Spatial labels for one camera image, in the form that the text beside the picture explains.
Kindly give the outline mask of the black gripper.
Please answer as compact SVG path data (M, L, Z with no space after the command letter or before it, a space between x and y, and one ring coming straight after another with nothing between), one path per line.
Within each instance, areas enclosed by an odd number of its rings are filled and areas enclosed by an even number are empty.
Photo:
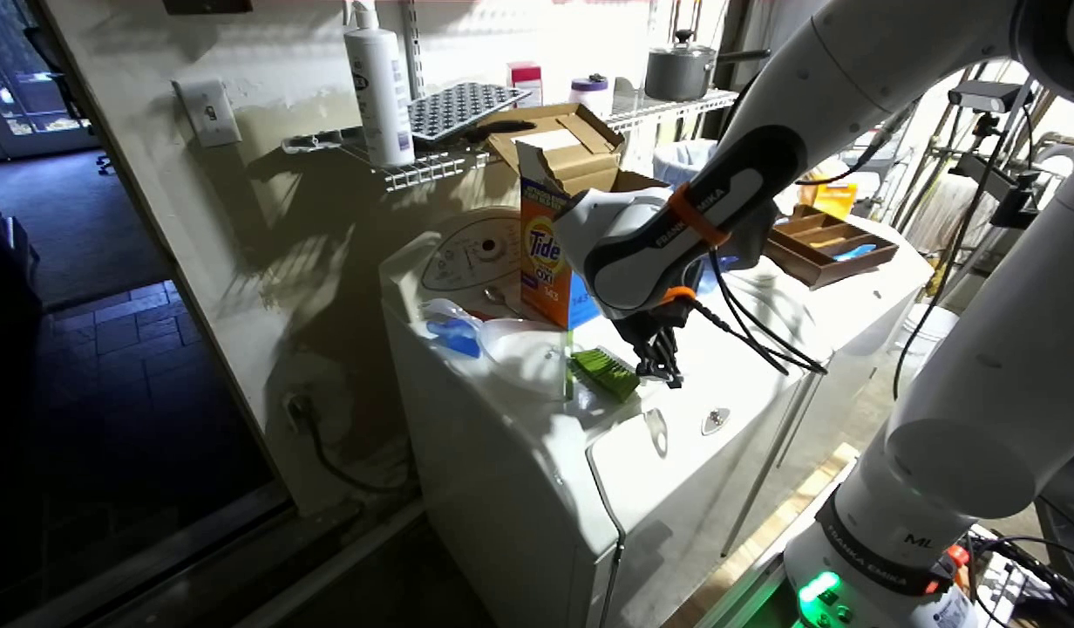
M681 307L657 307L618 322L621 339L633 350L639 378L657 378L666 387L681 387L678 332L688 323Z

